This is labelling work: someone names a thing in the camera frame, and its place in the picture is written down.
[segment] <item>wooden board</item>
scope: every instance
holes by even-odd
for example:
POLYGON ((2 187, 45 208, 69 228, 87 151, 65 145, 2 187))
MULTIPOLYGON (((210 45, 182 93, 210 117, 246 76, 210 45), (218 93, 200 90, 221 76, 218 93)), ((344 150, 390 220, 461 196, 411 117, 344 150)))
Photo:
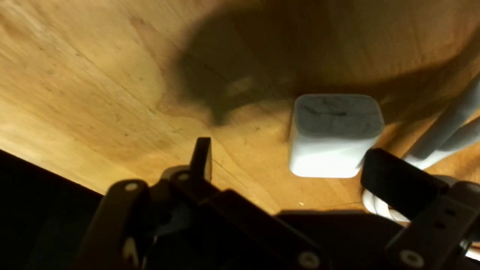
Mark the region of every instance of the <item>wooden board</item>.
MULTIPOLYGON (((2 0, 0 148, 96 192, 213 138, 215 184, 269 211, 360 208, 288 171, 293 102, 365 93, 404 154, 479 73, 477 0, 2 0)), ((480 147, 431 169, 480 181, 480 147)))

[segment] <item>white rod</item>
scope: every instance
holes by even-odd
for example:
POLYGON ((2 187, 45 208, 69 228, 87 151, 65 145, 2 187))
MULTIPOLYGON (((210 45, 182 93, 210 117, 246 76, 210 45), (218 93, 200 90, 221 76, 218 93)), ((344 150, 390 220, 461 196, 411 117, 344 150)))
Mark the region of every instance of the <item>white rod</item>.
POLYGON ((405 160, 420 169, 426 169, 477 141, 480 141, 480 117, 456 130, 450 139, 440 145, 429 157, 417 159, 416 156, 407 156, 405 160))
POLYGON ((422 160, 443 145, 480 106, 480 76, 452 103, 426 133, 411 147, 405 159, 422 160))

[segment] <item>wood grain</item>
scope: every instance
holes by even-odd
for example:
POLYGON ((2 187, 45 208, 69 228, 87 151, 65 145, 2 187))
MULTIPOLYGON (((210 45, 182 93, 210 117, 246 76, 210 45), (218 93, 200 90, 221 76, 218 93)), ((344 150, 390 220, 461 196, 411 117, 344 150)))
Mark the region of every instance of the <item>wood grain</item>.
MULTIPOLYGON (((0 0, 0 148, 93 190, 213 138, 215 184, 269 211, 360 208, 288 171, 293 100, 365 93, 404 154, 480 69, 476 0, 0 0)), ((480 181, 480 145, 435 174, 480 181)))

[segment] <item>dark mechanical part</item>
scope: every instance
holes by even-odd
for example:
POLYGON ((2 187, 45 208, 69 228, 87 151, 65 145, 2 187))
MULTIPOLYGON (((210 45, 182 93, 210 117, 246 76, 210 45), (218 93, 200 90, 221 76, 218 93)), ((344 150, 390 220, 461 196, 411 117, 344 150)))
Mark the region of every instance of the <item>dark mechanical part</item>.
POLYGON ((116 183, 74 268, 477 268, 465 250, 480 234, 480 187, 449 187, 383 150, 368 153, 362 183, 408 216, 408 228, 359 211, 270 216, 210 178, 210 138, 200 138, 191 163, 155 186, 116 183))

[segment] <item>white square object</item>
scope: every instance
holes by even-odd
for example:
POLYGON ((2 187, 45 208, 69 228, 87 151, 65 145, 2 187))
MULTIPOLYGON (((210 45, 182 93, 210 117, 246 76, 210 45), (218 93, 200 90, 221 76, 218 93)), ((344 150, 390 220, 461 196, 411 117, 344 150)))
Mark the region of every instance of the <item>white square object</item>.
POLYGON ((369 96, 300 96, 293 115, 290 169, 299 177, 354 177, 383 129, 380 106, 369 96))

